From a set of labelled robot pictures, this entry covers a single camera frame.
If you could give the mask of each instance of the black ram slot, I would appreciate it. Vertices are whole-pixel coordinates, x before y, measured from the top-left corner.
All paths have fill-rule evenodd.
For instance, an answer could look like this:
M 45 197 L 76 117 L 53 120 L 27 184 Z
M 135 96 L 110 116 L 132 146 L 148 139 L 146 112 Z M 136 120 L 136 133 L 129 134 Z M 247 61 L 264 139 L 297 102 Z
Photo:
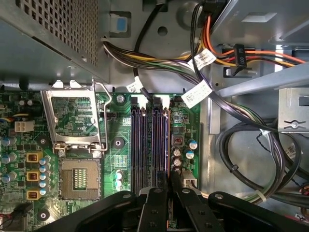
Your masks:
M 152 184 L 157 186 L 158 171 L 166 171 L 166 121 L 162 109 L 153 110 L 153 123 L 152 123 Z
M 136 195 L 146 187 L 147 179 L 147 114 L 131 110 L 131 191 Z

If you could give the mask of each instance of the ram slot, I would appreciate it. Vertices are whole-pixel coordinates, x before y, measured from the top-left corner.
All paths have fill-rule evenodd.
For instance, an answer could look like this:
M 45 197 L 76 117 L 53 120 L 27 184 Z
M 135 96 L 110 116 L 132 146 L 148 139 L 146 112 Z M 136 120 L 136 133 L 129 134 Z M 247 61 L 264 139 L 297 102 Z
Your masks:
M 167 118 L 162 109 L 153 110 L 152 122 L 152 184 L 157 186 L 157 172 L 166 171 L 166 129 Z

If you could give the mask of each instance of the capacitor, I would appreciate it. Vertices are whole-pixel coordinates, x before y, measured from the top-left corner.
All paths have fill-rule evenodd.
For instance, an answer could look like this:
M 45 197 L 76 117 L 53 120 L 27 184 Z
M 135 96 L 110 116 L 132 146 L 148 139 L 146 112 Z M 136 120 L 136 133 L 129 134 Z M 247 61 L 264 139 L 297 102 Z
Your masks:
M 28 106 L 37 106 L 37 105 L 40 105 L 40 104 L 41 104 L 41 102 L 37 101 L 37 100 L 28 100 L 27 101 Z
M 45 157 L 43 157 L 43 158 L 41 158 L 39 160 L 39 164 L 40 165 L 45 165 L 46 163 L 49 163 L 50 160 L 51 160 L 50 156 L 45 156 Z
M 47 178 L 49 178 L 50 177 L 50 171 L 47 171 L 47 172 L 45 172 L 45 173 L 41 173 L 40 174 L 40 180 L 46 180 Z
M 187 157 L 187 159 L 193 159 L 193 157 L 194 157 L 194 152 L 193 152 L 193 150 L 191 150 L 191 149 L 186 149 L 186 150 L 184 151 L 184 153 L 185 153 L 185 156 Z
M 14 181 L 17 179 L 16 172 L 10 172 L 8 174 L 4 174 L 1 178 L 1 181 L 5 184 L 10 183 L 11 181 Z
M 120 187 L 120 186 L 122 186 L 122 182 L 121 182 L 121 180 L 116 180 L 115 181 L 115 186 L 116 186 L 116 188 L 118 187 Z
M 40 195 L 44 196 L 46 195 L 52 188 L 50 185 L 47 185 L 45 188 L 40 189 Z
M 4 155 L 1 158 L 1 162 L 4 164 L 12 163 L 17 159 L 17 155 L 15 153 L 10 153 L 8 155 Z
M 2 146 L 14 146 L 16 142 L 17 139 L 15 137 L 6 137 L 3 138 L 0 143 Z
M 178 147 L 173 148 L 173 156 L 179 157 L 181 155 L 180 149 Z
M 191 150 L 197 149 L 197 142 L 194 139 L 188 141 L 188 146 Z
M 172 165 L 171 169 L 172 169 L 173 172 L 177 172 L 179 175 L 182 173 L 181 167 L 175 167 L 175 165 Z
M 179 167 L 179 166 L 181 166 L 181 164 L 182 164 L 182 161 L 179 159 L 179 158 L 173 158 L 172 159 L 172 163 L 173 163 L 173 165 L 175 166 L 175 167 Z
M 123 174 L 122 171 L 118 170 L 118 171 L 116 172 L 116 174 L 115 174 L 116 180 L 121 180 L 122 174 Z
M 50 184 L 50 182 L 51 182 L 51 179 L 50 179 L 50 178 L 47 178 L 46 180 L 41 180 L 41 181 L 39 182 L 39 186 L 40 186 L 41 188 L 45 188 L 47 185 Z
M 18 104 L 20 106 L 24 106 L 24 105 L 26 105 L 26 101 L 25 100 L 20 100 Z
M 50 168 L 51 168 L 50 163 L 47 163 L 44 166 L 40 166 L 39 171 L 40 173 L 45 173 L 46 171 L 50 170 Z

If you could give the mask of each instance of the white connector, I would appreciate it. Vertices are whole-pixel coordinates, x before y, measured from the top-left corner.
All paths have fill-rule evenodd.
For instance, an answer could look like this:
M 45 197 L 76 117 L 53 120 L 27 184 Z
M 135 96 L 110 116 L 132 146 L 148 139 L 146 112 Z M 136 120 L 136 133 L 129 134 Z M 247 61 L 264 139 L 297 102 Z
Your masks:
M 189 170 L 185 170 L 182 172 L 181 181 L 184 188 L 189 188 L 191 183 L 193 182 L 195 186 L 197 186 L 197 179 L 193 176 L 193 174 Z
M 34 131 L 34 121 L 15 122 L 15 132 Z

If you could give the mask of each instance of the sticker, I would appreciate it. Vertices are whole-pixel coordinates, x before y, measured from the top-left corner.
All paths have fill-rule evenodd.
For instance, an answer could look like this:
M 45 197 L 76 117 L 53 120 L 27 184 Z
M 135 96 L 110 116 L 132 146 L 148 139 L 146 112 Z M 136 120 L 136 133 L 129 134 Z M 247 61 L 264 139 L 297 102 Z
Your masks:
M 143 84 L 140 82 L 140 78 L 136 76 L 135 82 L 132 84 L 128 85 L 126 88 L 130 93 L 140 93 L 140 89 L 143 88 Z
M 207 85 L 205 80 L 202 80 L 197 86 L 182 95 L 183 102 L 191 109 L 196 104 L 204 100 L 212 89 Z
M 201 53 L 199 53 L 195 56 L 195 63 L 197 64 L 198 70 L 201 70 L 206 65 L 210 65 L 210 64 L 214 63 L 214 61 L 216 59 L 217 59 L 217 57 L 210 50 L 205 48 Z M 194 70 L 193 60 L 189 60 L 188 64 Z

